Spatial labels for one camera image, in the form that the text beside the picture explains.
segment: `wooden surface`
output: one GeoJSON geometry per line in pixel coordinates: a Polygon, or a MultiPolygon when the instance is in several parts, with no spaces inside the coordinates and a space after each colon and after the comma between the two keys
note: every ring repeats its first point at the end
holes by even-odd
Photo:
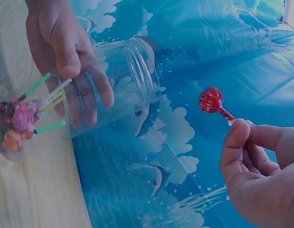
{"type": "MultiPolygon", "coordinates": [[[[0,0],[0,97],[39,75],[29,52],[24,0],[0,0]]],[[[0,228],[91,227],[71,142],[37,145],[22,161],[0,154],[0,228]]]]}

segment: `plastic tablecloth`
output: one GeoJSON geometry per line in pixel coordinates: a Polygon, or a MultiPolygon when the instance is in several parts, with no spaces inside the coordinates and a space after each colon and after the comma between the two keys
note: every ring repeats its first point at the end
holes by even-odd
{"type": "Polygon", "coordinates": [[[93,43],[145,36],[161,47],[161,100],[73,139],[93,227],[252,227],[219,169],[227,121],[197,101],[215,86],[236,118],[294,126],[294,29],[280,22],[284,1],[71,3],[93,43]]]}

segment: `clear plastic jar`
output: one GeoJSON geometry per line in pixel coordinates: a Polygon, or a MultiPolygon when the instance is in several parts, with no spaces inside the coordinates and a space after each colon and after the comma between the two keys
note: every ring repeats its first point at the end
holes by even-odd
{"type": "Polygon", "coordinates": [[[54,70],[0,100],[0,152],[6,158],[20,159],[29,140],[68,140],[160,99],[148,43],[138,38],[100,43],[95,55],[99,64],[94,56],[85,57],[73,79],[54,70]]]}

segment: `jar opening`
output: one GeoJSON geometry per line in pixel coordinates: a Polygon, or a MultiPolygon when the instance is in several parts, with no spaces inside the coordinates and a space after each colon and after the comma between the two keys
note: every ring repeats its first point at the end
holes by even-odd
{"type": "Polygon", "coordinates": [[[161,90],[151,46],[139,38],[132,38],[127,41],[125,50],[130,72],[143,101],[146,104],[158,101],[161,90]]]}

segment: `red lollipop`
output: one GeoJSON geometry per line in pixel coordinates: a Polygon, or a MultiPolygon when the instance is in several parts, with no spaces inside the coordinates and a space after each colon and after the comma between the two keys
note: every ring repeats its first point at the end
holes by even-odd
{"type": "Polygon", "coordinates": [[[199,106],[203,112],[219,112],[225,119],[229,121],[231,125],[235,121],[235,118],[222,107],[222,103],[222,93],[213,86],[204,90],[199,97],[199,106]]]}

